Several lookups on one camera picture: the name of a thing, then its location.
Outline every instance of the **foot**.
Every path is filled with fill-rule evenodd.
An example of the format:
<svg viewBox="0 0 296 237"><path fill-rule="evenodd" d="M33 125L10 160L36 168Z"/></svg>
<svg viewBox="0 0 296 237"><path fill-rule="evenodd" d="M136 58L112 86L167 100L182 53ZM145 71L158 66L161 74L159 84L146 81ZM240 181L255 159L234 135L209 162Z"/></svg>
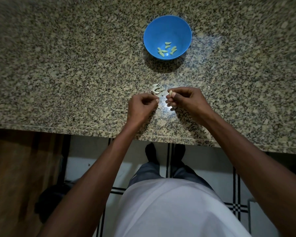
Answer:
<svg viewBox="0 0 296 237"><path fill-rule="evenodd" d="M149 162L153 162L157 165L159 164L157 160L156 148L153 143L150 143L149 145L146 146L145 152Z"/></svg>
<svg viewBox="0 0 296 237"><path fill-rule="evenodd" d="M171 165L172 166L184 165L182 162L184 153L185 153L185 145L176 144L174 147L174 155L171 157Z"/></svg>

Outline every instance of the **brown wooden surface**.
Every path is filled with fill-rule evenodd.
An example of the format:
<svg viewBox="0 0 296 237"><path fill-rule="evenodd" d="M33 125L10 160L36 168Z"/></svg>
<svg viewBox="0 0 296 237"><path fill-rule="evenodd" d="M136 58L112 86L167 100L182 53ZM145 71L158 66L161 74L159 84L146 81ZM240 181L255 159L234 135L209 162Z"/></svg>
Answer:
<svg viewBox="0 0 296 237"><path fill-rule="evenodd" d="M40 193L57 182L63 135L0 130L0 236L36 236Z"/></svg>

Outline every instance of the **blue jeans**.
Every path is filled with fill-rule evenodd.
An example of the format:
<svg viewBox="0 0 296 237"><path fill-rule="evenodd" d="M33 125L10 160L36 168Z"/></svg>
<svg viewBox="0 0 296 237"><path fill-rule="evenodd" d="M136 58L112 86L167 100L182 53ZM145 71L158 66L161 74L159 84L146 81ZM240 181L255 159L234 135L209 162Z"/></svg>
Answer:
<svg viewBox="0 0 296 237"><path fill-rule="evenodd" d="M199 177L194 170L183 164L183 162L181 162L177 166L171 166L171 175L173 178L189 180L204 185L213 190L213 188L209 185L209 183L206 182L206 180L204 180L202 177ZM163 177L160 176L160 165L157 165L153 162L147 162L143 164L135 173L135 175L130 179L128 187L143 180L161 178Z"/></svg>

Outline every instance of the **blue bowl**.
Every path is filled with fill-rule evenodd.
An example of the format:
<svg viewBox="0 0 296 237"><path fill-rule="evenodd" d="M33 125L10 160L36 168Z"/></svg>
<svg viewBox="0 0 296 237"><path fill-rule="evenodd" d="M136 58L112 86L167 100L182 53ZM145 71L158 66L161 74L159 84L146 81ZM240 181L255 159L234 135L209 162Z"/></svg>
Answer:
<svg viewBox="0 0 296 237"><path fill-rule="evenodd" d="M147 51L160 60L173 60L181 56L192 41L192 31L188 23L177 16L162 16L154 19L144 32L144 44ZM165 42L171 42L165 49ZM176 46L177 51L170 55L171 48ZM167 50L162 57L158 53L158 47Z"/></svg>

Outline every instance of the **white shirt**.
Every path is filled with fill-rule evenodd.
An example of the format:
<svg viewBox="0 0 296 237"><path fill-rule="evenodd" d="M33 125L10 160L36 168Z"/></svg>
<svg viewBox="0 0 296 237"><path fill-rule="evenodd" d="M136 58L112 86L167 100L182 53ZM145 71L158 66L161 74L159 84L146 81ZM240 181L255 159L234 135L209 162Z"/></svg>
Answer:
<svg viewBox="0 0 296 237"><path fill-rule="evenodd" d="M183 179L145 180L119 203L116 237L250 236L214 191Z"/></svg>

